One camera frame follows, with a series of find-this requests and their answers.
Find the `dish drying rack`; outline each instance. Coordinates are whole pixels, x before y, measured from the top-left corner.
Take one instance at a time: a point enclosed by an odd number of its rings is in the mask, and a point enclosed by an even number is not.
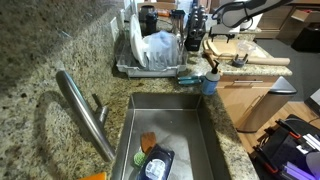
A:
[[[143,67],[136,60],[131,51],[129,41],[122,41],[115,54],[117,68],[120,72],[125,72],[128,77],[176,77],[181,71],[187,69],[188,52],[183,46],[183,49],[179,50],[177,65],[167,66],[162,70],[150,70],[149,61],[147,60],[147,66]]]

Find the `dish soap bottle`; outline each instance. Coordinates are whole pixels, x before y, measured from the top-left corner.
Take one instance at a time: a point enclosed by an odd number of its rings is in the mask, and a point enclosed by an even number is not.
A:
[[[204,95],[212,95],[214,94],[218,81],[220,80],[220,74],[218,73],[218,65],[219,62],[214,60],[215,66],[211,71],[208,71],[206,74],[206,78],[202,84],[202,93]]]

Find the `wooden cutting board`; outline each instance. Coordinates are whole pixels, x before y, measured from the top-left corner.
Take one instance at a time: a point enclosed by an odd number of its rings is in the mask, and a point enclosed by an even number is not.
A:
[[[205,40],[208,47],[213,51],[215,56],[234,57],[237,54],[237,45],[240,40],[231,39],[227,43],[224,39],[211,39]],[[266,55],[262,50],[256,48],[250,55],[250,57],[266,58]]]

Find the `stainless steel sink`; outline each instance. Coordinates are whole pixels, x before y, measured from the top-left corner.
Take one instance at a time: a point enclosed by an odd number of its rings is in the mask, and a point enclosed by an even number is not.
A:
[[[131,95],[112,179],[135,179],[133,156],[141,134],[150,131],[175,152],[169,180],[230,179],[202,96],[160,93]]]

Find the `kitchen counter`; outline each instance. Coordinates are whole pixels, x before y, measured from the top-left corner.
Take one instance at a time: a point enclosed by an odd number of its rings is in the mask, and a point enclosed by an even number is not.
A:
[[[228,63],[222,62],[220,66],[225,75],[268,75],[268,76],[290,76],[292,72],[284,66],[246,65],[244,68],[233,68]],[[210,70],[202,53],[189,53],[187,70],[179,76],[190,74],[204,74]],[[176,78],[131,78],[128,80],[125,73],[114,72],[110,92],[111,96],[107,106],[110,113],[107,120],[107,132],[113,146],[118,141],[128,107],[129,97],[134,92],[160,92],[160,93],[196,93],[199,94],[200,86],[182,86],[177,83]],[[211,112],[211,119],[217,137],[223,150],[229,172],[232,179],[258,179],[251,161],[244,150],[236,130],[232,125],[223,103],[216,93],[212,96],[204,96],[204,100]],[[111,166],[106,169],[111,173]]]

